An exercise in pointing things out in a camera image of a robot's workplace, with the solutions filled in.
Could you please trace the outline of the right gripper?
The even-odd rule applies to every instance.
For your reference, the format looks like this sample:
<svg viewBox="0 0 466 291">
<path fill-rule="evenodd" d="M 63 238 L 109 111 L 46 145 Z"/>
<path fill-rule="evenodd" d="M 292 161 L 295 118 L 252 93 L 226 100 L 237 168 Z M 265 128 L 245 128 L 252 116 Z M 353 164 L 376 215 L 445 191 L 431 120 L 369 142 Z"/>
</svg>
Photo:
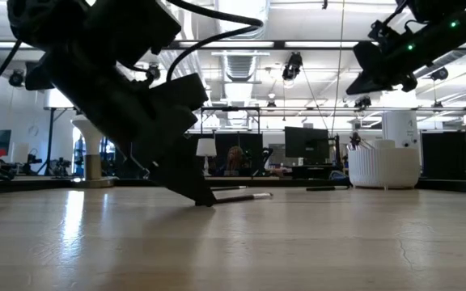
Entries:
<svg viewBox="0 0 466 291">
<path fill-rule="evenodd" d="M 431 63 L 446 53 L 444 27 L 424 27 L 418 31 L 412 40 L 413 46 L 409 50 L 408 60 L 388 61 L 392 71 L 390 73 L 367 75 L 360 73 L 354 82 L 346 89 L 347 95 L 360 95 L 376 91 L 394 91 L 395 86 L 401 85 L 404 92 L 417 87 L 417 79 L 411 71 Z"/>
</svg>

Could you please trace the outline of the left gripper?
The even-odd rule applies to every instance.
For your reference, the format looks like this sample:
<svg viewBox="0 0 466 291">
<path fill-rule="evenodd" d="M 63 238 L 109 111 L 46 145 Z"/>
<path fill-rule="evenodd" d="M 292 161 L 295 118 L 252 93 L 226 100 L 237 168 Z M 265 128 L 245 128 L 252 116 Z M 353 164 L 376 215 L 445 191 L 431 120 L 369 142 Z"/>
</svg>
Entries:
<svg viewBox="0 0 466 291">
<path fill-rule="evenodd" d="M 157 165 L 152 183 L 212 206 L 214 139 L 182 137 L 197 120 L 193 112 L 165 102 L 162 84 L 132 81 L 118 69 L 174 40 L 180 25 L 172 14 L 159 0 L 56 0 L 51 18 L 60 32 L 50 46 L 50 82 L 127 161 Z"/>
</svg>

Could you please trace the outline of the white-shade table lamp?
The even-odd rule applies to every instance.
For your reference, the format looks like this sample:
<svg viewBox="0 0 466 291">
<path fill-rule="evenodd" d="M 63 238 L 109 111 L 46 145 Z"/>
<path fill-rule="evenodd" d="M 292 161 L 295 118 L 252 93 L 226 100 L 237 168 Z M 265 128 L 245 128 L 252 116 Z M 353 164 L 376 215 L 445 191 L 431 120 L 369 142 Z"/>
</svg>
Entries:
<svg viewBox="0 0 466 291">
<path fill-rule="evenodd" d="M 196 156 L 204 158 L 203 175 L 210 176 L 210 158 L 217 156 L 214 138 L 200 138 L 197 143 Z"/>
</svg>

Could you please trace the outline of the person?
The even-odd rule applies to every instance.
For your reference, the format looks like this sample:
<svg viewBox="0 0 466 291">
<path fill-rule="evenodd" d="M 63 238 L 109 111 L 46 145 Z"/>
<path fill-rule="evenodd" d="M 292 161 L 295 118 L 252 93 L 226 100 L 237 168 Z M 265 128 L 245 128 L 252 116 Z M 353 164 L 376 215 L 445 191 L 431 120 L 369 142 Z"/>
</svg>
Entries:
<svg viewBox="0 0 466 291">
<path fill-rule="evenodd" d="M 227 154 L 226 176 L 241 176 L 244 167 L 244 152 L 239 146 L 233 146 Z"/>
</svg>

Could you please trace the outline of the white cylindrical appliance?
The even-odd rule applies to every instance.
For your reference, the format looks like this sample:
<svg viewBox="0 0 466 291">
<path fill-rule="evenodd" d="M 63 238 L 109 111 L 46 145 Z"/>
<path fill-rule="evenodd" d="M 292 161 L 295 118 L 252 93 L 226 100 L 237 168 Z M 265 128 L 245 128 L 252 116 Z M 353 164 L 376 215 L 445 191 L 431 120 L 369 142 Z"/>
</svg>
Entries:
<svg viewBox="0 0 466 291">
<path fill-rule="evenodd" d="M 383 138 L 394 141 L 397 148 L 419 149 L 417 113 L 414 111 L 390 111 L 382 116 Z"/>
</svg>

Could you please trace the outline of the black partition panels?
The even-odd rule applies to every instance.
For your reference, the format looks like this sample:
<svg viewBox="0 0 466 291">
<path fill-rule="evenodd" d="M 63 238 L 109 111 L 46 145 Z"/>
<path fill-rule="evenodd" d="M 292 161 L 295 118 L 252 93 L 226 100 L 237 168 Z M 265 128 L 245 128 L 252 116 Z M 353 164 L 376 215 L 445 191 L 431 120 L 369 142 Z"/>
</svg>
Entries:
<svg viewBox="0 0 466 291">
<path fill-rule="evenodd" d="M 209 177 L 250 177 L 264 165 L 262 158 L 262 136 L 253 133 L 219 133 L 219 134 L 185 134 L 182 137 L 197 143 L 199 138 L 214 138 L 217 156 L 210 158 Z M 227 154 L 231 147 L 239 146 L 244 152 L 244 171 L 241 176 L 226 176 Z M 117 176 L 123 179 L 148 179 L 151 181 L 150 164 L 146 169 L 140 168 L 133 162 L 124 161 L 117 168 Z"/>
<path fill-rule="evenodd" d="M 466 131 L 422 133 L 425 179 L 466 180 Z"/>
</svg>

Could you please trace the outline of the white ribbed round organizer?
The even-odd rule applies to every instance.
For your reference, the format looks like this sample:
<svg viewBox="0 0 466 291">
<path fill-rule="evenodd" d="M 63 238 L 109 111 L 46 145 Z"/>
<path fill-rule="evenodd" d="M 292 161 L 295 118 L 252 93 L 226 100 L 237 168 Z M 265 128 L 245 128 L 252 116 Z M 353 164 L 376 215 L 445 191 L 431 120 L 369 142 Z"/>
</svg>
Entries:
<svg viewBox="0 0 466 291">
<path fill-rule="evenodd" d="M 419 151 L 376 140 L 348 151 L 349 181 L 356 188 L 413 188 L 420 177 Z"/>
</svg>

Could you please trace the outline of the black horizontal truss bar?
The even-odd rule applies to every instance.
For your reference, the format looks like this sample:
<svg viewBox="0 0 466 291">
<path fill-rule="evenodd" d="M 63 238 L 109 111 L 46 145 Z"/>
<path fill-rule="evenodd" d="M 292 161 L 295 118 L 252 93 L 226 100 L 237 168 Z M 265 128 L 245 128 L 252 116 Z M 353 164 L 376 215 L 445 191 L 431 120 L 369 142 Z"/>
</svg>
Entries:
<svg viewBox="0 0 466 291">
<path fill-rule="evenodd" d="M 450 107 L 406 107 L 406 108 L 386 108 L 386 107 L 234 107 L 234 106 L 223 106 L 223 107 L 202 107 L 194 111 L 206 112 L 206 111 L 220 111 L 220 112 L 239 112 L 239 111 L 255 111 L 255 112 L 465 112 L 466 107 L 463 108 L 450 108 Z"/>
</svg>

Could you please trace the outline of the white mushroom table lamp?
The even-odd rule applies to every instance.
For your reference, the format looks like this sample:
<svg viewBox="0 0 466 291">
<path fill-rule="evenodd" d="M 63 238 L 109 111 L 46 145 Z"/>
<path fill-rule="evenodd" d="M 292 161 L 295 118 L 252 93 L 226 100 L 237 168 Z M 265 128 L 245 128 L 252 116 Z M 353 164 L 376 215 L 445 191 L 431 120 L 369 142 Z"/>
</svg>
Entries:
<svg viewBox="0 0 466 291">
<path fill-rule="evenodd" d="M 103 134 L 84 116 L 77 115 L 71 120 L 83 136 L 86 144 L 84 154 L 84 178 L 77 182 L 81 188 L 110 188 L 114 186 L 114 178 L 102 176 L 100 141 Z"/>
</svg>

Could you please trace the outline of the black computer monitor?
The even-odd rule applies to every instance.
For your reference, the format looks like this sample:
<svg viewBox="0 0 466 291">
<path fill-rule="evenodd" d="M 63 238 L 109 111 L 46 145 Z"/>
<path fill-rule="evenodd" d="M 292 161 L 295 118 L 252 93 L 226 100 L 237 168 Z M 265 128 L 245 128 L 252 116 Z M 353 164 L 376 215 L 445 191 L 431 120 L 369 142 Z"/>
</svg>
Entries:
<svg viewBox="0 0 466 291">
<path fill-rule="evenodd" d="M 328 130 L 285 127 L 284 134 L 288 158 L 317 159 L 323 162 L 330 157 Z"/>
</svg>

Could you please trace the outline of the silver ventilation duct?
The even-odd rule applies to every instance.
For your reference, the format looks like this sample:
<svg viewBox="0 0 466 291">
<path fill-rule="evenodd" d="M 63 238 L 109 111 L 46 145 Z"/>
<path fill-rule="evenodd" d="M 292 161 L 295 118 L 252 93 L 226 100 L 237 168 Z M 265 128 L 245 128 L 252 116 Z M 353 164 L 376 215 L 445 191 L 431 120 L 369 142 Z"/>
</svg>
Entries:
<svg viewBox="0 0 466 291">
<path fill-rule="evenodd" d="M 259 19 L 264 24 L 269 18 L 270 0 L 214 0 L 215 8 L 220 12 L 241 15 L 248 18 Z M 220 32 L 229 32 L 245 27 L 241 23 L 221 22 Z M 257 28 L 253 32 L 246 32 L 232 36 L 227 40 L 261 40 L 264 38 L 265 28 Z M 232 107 L 251 107 L 252 91 L 254 87 L 255 69 L 258 62 L 258 53 L 255 50 L 223 51 L 222 66 L 225 73 L 223 97 Z M 227 112 L 228 121 L 232 126 L 244 126 L 247 122 L 247 112 Z"/>
</svg>

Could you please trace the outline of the black overhead frame beam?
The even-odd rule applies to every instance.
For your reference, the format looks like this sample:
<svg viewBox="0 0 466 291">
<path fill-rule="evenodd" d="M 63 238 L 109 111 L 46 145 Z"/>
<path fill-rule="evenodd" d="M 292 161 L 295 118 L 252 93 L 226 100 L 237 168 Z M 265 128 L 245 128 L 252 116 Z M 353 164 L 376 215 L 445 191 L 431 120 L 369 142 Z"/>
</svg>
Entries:
<svg viewBox="0 0 466 291">
<path fill-rule="evenodd" d="M 335 41 L 335 40 L 220 40 L 204 45 L 200 49 L 243 49 L 243 50 L 351 50 L 359 41 Z M 162 49 L 182 50 L 195 45 L 196 41 L 176 40 Z M 10 50 L 14 47 L 14 41 L 0 41 L 0 50 Z M 23 50 L 39 50 L 29 44 L 21 44 Z M 454 50 L 466 50 L 466 43 Z"/>
</svg>

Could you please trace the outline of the black aluminium table frame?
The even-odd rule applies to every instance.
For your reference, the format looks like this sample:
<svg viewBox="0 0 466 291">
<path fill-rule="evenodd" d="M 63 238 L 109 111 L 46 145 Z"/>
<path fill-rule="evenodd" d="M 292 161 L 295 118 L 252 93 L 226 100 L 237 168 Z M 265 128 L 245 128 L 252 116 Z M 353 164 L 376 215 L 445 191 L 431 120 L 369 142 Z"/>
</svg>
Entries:
<svg viewBox="0 0 466 291">
<path fill-rule="evenodd" d="M 318 188 L 326 186 L 345 186 L 349 181 L 344 180 L 305 180 L 305 179 L 279 179 L 277 177 L 266 178 L 220 178 L 210 177 L 207 183 L 212 188 L 233 188 L 245 186 L 249 188 Z M 106 179 L 105 185 L 110 187 L 154 187 L 155 184 L 146 179 Z M 81 182 L 71 179 L 54 179 L 52 177 L 22 176 L 12 181 L 0 181 L 0 193 L 34 191 L 55 188 L 82 187 Z M 419 179 L 417 189 L 439 190 L 449 192 L 466 192 L 466 180 L 447 179 Z"/>
</svg>

